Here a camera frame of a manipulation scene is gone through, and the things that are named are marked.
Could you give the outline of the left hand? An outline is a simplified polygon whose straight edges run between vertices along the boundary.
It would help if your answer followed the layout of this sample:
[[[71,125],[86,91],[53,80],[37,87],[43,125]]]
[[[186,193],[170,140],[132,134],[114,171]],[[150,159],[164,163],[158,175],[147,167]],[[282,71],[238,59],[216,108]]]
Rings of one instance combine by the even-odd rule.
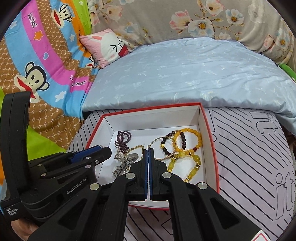
[[[26,219],[18,219],[11,222],[12,229],[21,240],[27,241],[29,236],[39,227]]]

